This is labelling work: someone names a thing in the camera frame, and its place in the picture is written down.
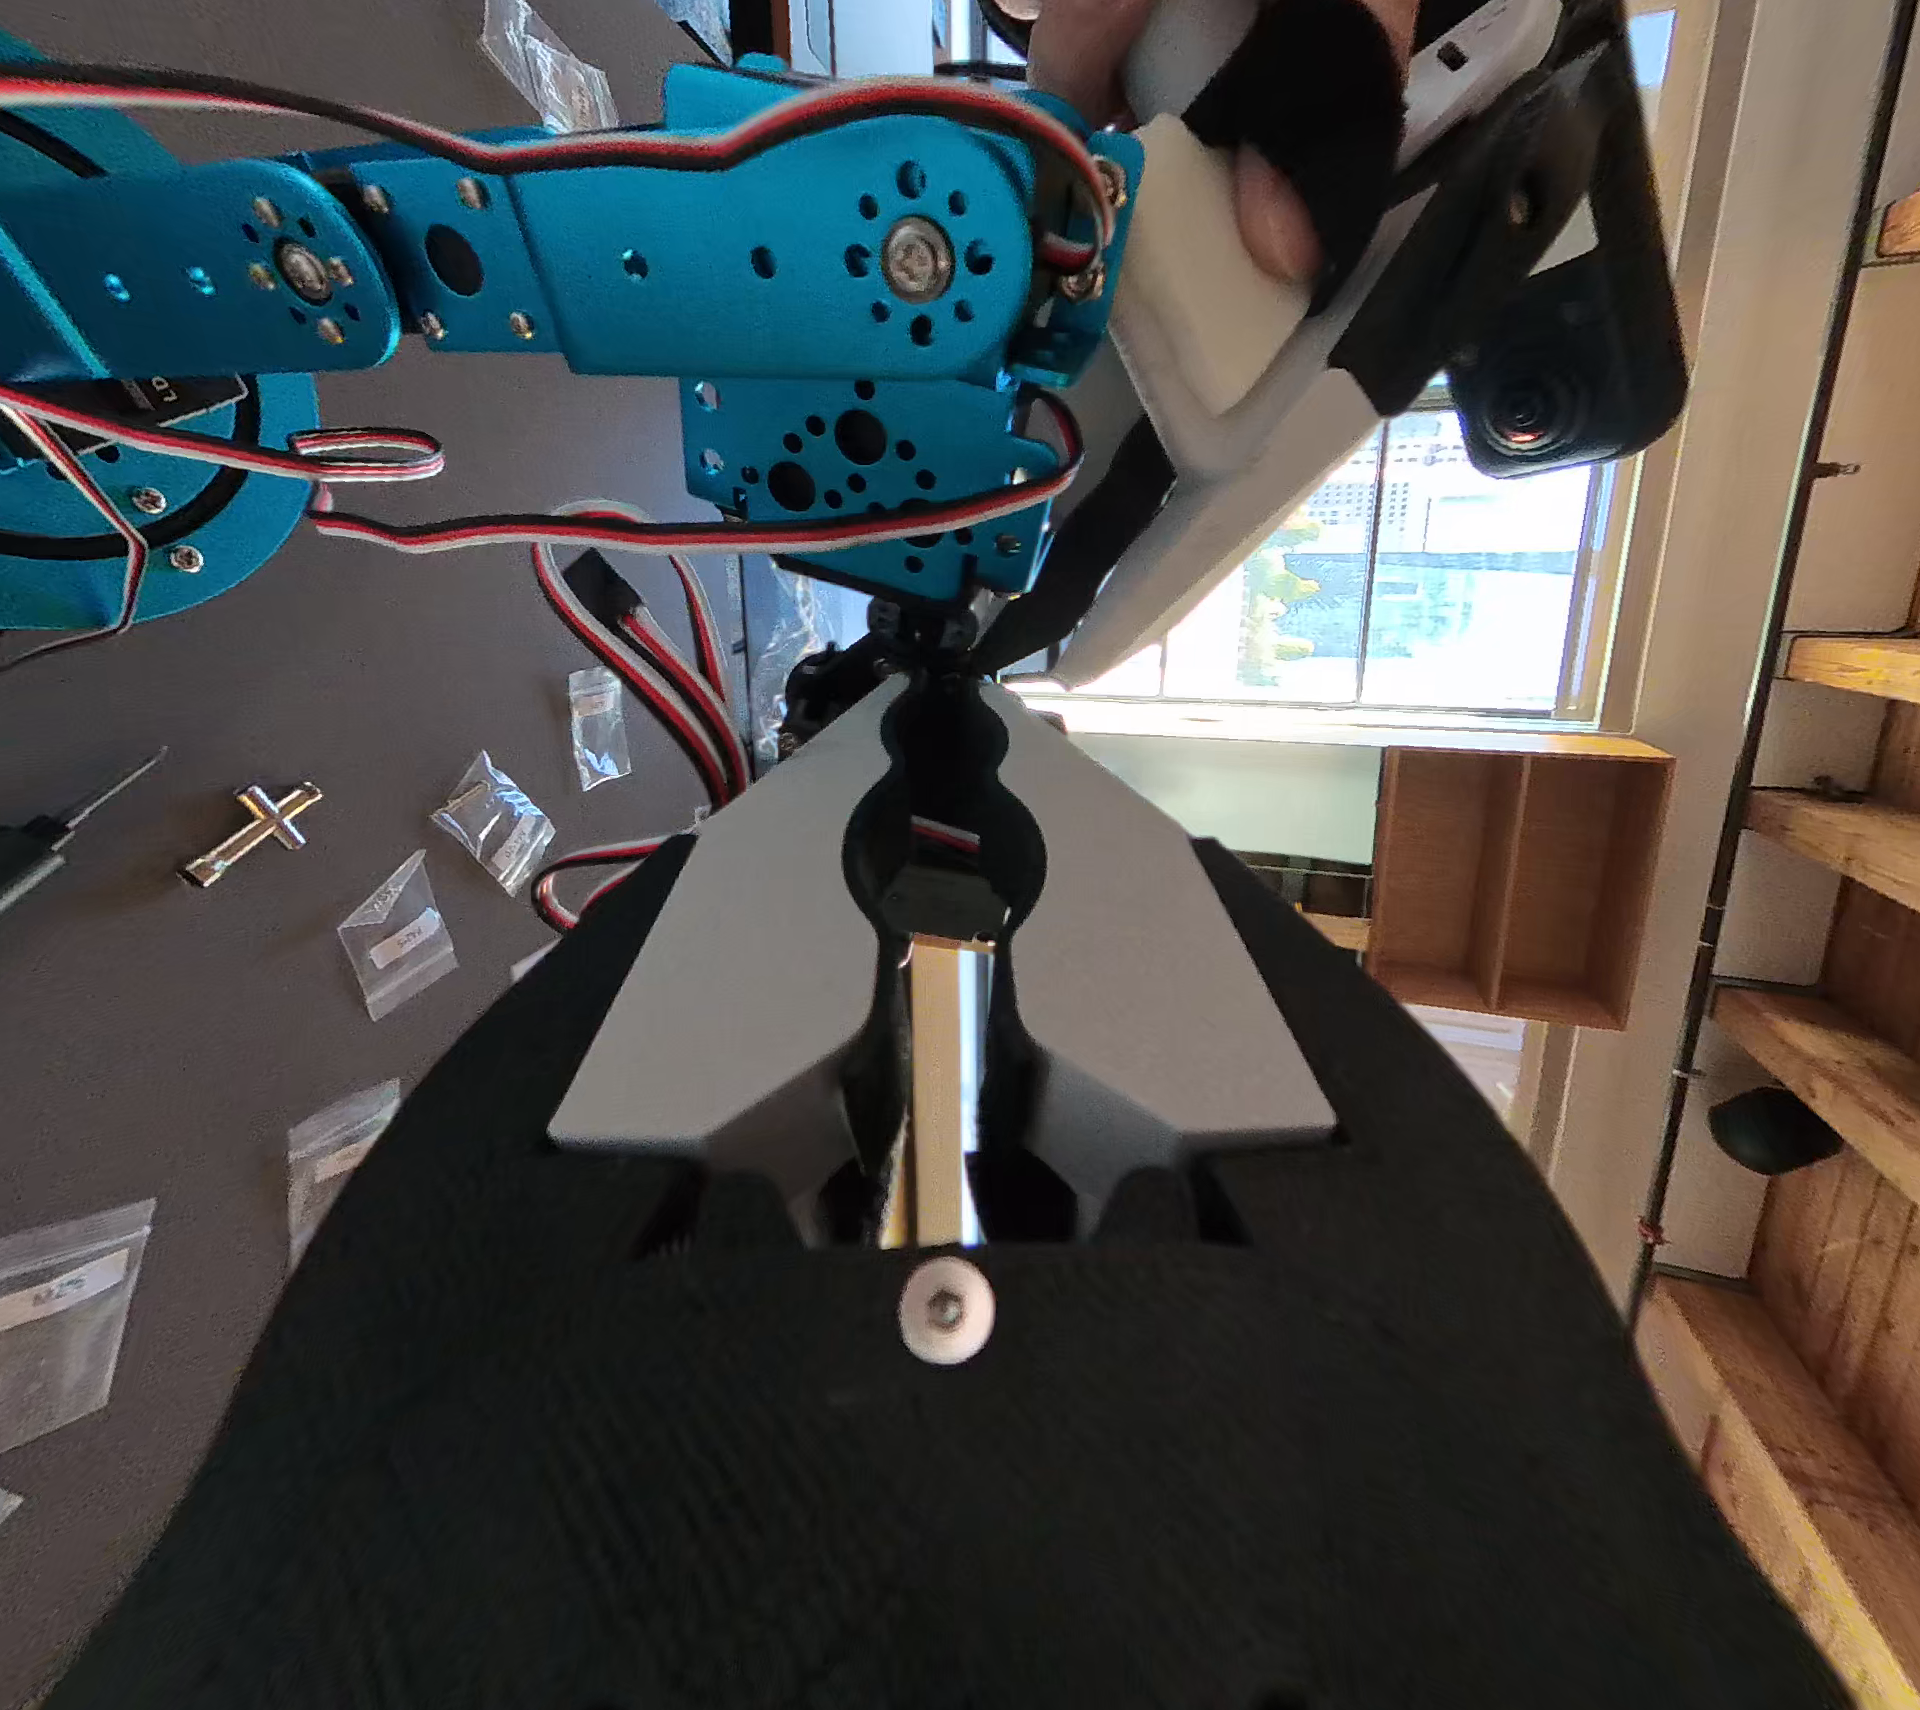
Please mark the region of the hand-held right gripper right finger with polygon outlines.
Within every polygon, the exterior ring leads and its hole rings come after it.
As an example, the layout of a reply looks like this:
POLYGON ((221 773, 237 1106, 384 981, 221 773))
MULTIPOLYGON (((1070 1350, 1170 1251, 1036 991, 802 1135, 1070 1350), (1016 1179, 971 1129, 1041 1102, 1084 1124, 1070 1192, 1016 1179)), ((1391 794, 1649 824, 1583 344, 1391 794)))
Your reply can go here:
POLYGON ((1186 831, 1000 687, 1017 806, 969 1176, 985 1239, 1074 1239, 1140 1171, 1331 1144, 1336 1110, 1186 831))

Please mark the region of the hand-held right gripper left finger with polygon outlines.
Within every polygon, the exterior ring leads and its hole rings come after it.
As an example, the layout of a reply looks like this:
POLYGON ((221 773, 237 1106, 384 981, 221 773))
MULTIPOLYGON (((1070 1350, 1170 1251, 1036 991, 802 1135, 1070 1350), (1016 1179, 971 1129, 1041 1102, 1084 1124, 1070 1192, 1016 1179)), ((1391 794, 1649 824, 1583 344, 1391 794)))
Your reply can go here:
POLYGON ((908 1112, 914 857, 887 677, 692 841, 548 1139, 772 1183, 817 1245, 882 1241, 908 1112))

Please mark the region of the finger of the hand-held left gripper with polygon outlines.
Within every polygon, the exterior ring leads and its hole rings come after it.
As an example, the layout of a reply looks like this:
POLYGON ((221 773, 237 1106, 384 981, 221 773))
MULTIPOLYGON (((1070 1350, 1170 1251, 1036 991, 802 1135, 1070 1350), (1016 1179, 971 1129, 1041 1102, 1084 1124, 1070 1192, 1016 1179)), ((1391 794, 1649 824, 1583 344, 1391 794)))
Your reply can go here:
POLYGON ((975 644, 977 672, 1049 653, 1070 689, 1106 677, 1186 618, 1382 423, 1338 368, 1262 378, 1221 421, 1187 413, 1181 378, 1170 399, 1163 433, 1117 348, 1067 393, 1085 463, 1031 589, 975 644))

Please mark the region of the blue toy robot arm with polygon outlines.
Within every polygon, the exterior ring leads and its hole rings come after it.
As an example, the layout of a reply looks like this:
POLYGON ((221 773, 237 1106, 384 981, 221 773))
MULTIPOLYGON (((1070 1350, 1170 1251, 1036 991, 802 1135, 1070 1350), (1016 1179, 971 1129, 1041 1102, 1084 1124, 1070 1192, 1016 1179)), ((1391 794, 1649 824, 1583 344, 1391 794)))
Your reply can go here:
POLYGON ((4 36, 4 632, 103 643, 298 521, 398 552, 764 554, 927 612, 1013 600, 1081 469, 1145 148, 1033 90, 675 66, 649 129, 458 135, 4 36), (379 522, 424 431, 319 378, 430 354, 680 388, 685 492, 379 522))

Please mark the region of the dark grey desk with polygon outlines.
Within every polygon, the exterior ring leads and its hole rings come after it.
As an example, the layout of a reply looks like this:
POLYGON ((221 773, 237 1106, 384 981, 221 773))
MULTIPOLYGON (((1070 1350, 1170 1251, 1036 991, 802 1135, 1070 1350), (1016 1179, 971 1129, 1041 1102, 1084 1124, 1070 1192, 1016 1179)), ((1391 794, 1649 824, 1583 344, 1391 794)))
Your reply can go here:
MULTIPOLYGON (((723 0, 529 0, 625 121, 665 66, 719 52, 723 0)), ((447 129, 524 107, 479 48, 481 0, 4 0, 75 61, 221 73, 447 129)), ((384 1081, 412 1087, 541 941, 428 817, 488 750, 559 847, 683 824, 699 787, 645 722, 635 775, 575 790, 577 653, 520 551, 396 556, 308 530, 189 615, 4 677, 4 822, 168 757, 4 915, 4 1233, 155 1200, 108 1406, 4 1455, 4 1707, 32 1707, 151 1546, 285 1274, 283 1139, 384 1081), (189 889, 233 792, 316 785, 304 848, 189 889), (425 853, 453 975, 367 1018, 338 924, 425 853)))

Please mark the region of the large window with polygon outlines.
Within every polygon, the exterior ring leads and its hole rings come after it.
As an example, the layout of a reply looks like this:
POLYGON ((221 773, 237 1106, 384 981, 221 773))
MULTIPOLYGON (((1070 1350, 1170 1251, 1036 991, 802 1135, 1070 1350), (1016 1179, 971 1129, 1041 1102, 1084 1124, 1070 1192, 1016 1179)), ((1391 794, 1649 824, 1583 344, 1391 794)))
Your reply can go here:
MULTIPOLYGON (((1699 0, 1623 0, 1670 282, 1662 90, 1677 9, 1695 16, 1699 0)), ((1047 672, 1085 693, 1590 716, 1642 454, 1479 474, 1429 381, 1161 638, 1084 687, 1054 657, 1047 672)))

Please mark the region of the small clear parts bag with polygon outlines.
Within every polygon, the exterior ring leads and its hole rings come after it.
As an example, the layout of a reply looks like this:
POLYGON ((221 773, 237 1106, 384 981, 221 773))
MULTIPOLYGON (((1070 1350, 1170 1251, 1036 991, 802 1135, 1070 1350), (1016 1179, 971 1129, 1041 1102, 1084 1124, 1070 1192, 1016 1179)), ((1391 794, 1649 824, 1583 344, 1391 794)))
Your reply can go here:
POLYGON ((460 967, 424 850, 405 857, 338 922, 336 934, 374 1024, 460 967))
POLYGON ((608 75, 575 56, 528 0, 484 0, 479 48, 548 133, 618 127, 608 75))
POLYGON ((608 667, 575 668, 565 679, 570 752, 577 788, 591 792, 632 775, 625 689, 608 667))
POLYGON ((1 1239, 1 1453, 108 1408, 155 1199, 1 1239))
POLYGON ((548 813, 485 750, 474 755, 428 822, 507 896, 529 891, 558 837, 548 813))
POLYGON ((325 1104, 285 1132, 288 1271, 299 1266, 332 1203, 393 1121, 401 1084, 384 1081, 325 1104))

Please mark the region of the wooden cubby box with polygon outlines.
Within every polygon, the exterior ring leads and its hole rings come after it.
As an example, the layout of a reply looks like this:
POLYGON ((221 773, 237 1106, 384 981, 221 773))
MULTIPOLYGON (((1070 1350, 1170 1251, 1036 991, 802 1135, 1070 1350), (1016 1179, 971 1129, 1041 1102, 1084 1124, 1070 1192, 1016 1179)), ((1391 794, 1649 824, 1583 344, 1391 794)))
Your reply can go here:
POLYGON ((1383 750, 1363 967, 1407 1007, 1628 1026, 1675 763, 1628 737, 1383 750))

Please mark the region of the metal cross wrench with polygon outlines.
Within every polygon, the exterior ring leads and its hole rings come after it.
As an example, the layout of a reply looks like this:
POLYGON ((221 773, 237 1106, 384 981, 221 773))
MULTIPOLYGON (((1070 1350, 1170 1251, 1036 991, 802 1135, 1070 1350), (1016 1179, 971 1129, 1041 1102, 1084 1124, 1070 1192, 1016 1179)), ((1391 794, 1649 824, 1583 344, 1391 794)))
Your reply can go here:
POLYGON ((173 875, 186 886, 211 889, 268 847, 288 853, 304 850, 308 839, 301 817, 323 800, 323 788, 298 782, 283 794, 273 794, 265 787, 248 785, 233 792, 233 800, 243 814, 241 824, 204 855, 179 860, 173 875))

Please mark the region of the black ceiling pipe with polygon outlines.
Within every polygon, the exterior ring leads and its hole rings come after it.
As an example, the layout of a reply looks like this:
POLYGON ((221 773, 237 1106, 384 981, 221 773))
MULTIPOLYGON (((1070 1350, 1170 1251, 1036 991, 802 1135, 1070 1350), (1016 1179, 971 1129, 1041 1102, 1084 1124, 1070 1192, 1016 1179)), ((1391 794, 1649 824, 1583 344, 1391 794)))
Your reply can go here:
POLYGON ((1719 991, 1809 1000, 1844 883, 1812 843, 1868 858, 1879 837, 1916 857, 1916 804, 1879 800, 1863 773, 1888 715, 1916 716, 1916 48, 1876 113, 1861 187, 1800 428, 1691 952, 1643 1247, 1625 1297, 1636 1326, 1659 1274, 1729 1280, 1760 1223, 1757 1185, 1710 1146, 1711 1102, 1736 1096, 1719 991))

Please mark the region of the black ceiling fixture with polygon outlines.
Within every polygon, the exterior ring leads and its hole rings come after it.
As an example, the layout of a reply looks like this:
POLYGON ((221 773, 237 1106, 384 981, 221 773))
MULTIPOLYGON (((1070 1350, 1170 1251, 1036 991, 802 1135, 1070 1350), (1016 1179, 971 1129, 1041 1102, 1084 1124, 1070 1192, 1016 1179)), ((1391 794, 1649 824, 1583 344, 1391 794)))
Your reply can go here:
POLYGON ((1844 1136, 1798 1094, 1749 1089, 1717 1100, 1705 1117, 1713 1146, 1737 1169, 1763 1179, 1807 1171, 1836 1158, 1844 1136))

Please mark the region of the black screwdriver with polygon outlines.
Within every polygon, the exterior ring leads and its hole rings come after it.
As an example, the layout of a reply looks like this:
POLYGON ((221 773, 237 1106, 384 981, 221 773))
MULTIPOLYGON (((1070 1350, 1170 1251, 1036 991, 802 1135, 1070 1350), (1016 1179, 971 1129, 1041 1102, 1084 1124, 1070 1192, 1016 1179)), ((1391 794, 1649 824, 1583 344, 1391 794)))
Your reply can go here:
POLYGON ((154 773, 168 757, 169 750, 161 746, 65 806, 39 811, 17 824, 1 824, 1 915, 11 912, 59 872, 65 848, 83 822, 154 773))

